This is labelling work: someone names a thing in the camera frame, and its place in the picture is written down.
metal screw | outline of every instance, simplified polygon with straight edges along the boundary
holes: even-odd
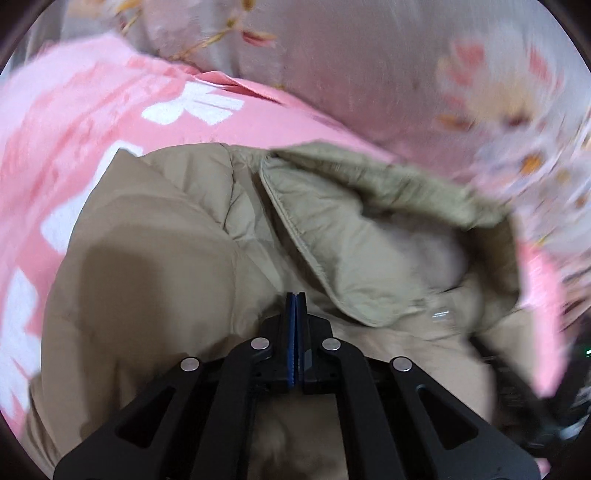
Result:
[[[181,369],[185,370],[186,372],[194,372],[198,368],[199,360],[197,360],[193,356],[188,356],[185,360],[181,362]]]
[[[405,356],[398,356],[392,360],[392,366],[399,372],[408,372],[413,367],[413,363]]]
[[[265,337],[256,337],[252,339],[251,347],[255,350],[264,350],[265,348],[269,348],[270,344],[271,342]]]
[[[340,348],[340,342],[336,338],[325,338],[322,340],[322,348],[334,352]]]

pink fabric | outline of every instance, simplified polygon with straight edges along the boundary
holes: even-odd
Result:
[[[566,369],[560,321],[564,287],[557,268],[543,250],[521,244],[518,259],[523,291],[520,305],[535,312],[537,366],[533,389],[540,397],[551,397]]]
[[[40,368],[49,289],[118,148],[143,155],[199,142],[322,139],[397,160],[280,90],[143,56],[110,34],[53,47],[16,72],[0,88],[0,124],[0,408],[16,433]],[[557,317],[540,319],[550,335]]]

blue gripper pad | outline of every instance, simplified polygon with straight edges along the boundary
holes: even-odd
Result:
[[[292,293],[287,298],[286,313],[288,315],[289,327],[289,344],[287,346],[287,384],[289,388],[296,386],[296,311],[297,301],[296,296]]]

